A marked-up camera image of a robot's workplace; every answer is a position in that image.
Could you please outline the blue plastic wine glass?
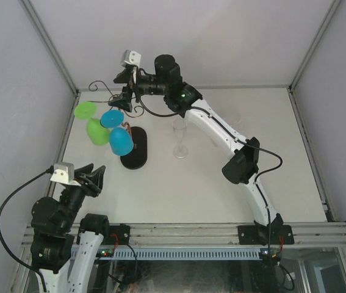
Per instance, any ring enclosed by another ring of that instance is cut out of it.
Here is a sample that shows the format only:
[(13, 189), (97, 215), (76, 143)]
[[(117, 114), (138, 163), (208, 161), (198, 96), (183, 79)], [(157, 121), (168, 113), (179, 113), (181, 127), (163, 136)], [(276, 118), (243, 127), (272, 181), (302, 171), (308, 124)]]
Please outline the blue plastic wine glass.
[(124, 114), (119, 110), (108, 110), (100, 119), (101, 125), (110, 129), (110, 147), (113, 154), (117, 156), (125, 156), (134, 148), (132, 137), (129, 132), (121, 126), (122, 122), (124, 122)]

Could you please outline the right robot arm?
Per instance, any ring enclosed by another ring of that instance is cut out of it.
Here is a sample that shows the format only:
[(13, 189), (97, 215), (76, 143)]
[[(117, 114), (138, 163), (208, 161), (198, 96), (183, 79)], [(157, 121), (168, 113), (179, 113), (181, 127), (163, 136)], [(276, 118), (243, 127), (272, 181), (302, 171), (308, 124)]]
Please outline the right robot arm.
[(124, 70), (114, 83), (123, 84), (121, 93), (108, 104), (132, 112), (132, 103), (142, 104), (142, 96), (163, 96), (171, 116), (180, 115), (204, 131), (226, 153), (229, 161), (222, 168), (223, 176), (238, 184), (245, 192), (254, 215), (259, 239), (270, 244), (279, 237), (283, 219), (272, 206), (259, 177), (259, 153), (263, 150), (257, 138), (246, 138), (220, 117), (193, 86), (184, 82), (175, 58), (162, 54), (155, 58), (153, 74), (140, 66), (141, 55), (127, 50), (121, 59)]

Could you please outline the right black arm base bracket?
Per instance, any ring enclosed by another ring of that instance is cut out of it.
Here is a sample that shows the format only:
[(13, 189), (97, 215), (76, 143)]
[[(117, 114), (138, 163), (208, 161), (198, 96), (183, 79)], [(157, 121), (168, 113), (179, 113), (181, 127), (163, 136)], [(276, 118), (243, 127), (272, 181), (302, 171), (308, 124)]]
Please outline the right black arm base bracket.
[(240, 245), (293, 245), (295, 243), (292, 227), (283, 225), (277, 229), (260, 228), (255, 225), (237, 227)]

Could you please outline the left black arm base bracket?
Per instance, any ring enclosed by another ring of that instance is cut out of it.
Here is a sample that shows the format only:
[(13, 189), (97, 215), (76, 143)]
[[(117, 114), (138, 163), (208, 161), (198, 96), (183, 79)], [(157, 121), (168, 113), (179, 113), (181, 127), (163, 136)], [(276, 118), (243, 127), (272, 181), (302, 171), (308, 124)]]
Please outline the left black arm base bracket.
[(131, 227), (125, 224), (111, 225), (109, 227), (109, 235), (107, 238), (107, 243), (109, 245), (114, 245), (118, 243), (119, 245), (126, 245), (129, 243), (131, 236)]

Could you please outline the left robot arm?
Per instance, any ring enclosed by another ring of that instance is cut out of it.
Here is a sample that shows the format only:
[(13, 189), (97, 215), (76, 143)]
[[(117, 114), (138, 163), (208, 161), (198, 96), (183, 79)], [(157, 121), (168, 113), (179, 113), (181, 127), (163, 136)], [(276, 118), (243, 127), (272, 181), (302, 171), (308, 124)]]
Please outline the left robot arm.
[(77, 235), (70, 233), (86, 197), (96, 198), (103, 189), (105, 166), (93, 164), (75, 169), (58, 163), (50, 180), (63, 186), (58, 200), (43, 197), (32, 207), (32, 268), (40, 276), (40, 292), (86, 292), (101, 244), (111, 237), (105, 215), (87, 214)]

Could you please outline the clear champagne flute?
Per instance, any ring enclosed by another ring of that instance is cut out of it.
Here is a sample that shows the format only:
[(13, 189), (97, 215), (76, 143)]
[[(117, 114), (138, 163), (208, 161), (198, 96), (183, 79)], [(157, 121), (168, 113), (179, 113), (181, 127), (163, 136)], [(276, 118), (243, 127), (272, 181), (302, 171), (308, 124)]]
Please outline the clear champagne flute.
[(189, 151), (184, 145), (184, 139), (187, 132), (187, 123), (182, 118), (176, 118), (173, 122), (173, 132), (176, 137), (176, 145), (173, 148), (173, 155), (176, 158), (185, 158)]

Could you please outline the green plastic wine glass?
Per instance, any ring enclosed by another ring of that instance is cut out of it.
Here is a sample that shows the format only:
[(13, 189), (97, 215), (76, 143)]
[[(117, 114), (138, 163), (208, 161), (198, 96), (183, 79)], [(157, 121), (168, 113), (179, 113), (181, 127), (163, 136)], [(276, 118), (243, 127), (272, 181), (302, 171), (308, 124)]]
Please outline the green plastic wine glass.
[(86, 133), (92, 144), (103, 146), (109, 143), (110, 130), (103, 127), (100, 120), (94, 118), (97, 106), (90, 101), (80, 103), (74, 110), (74, 116), (80, 120), (87, 120)]

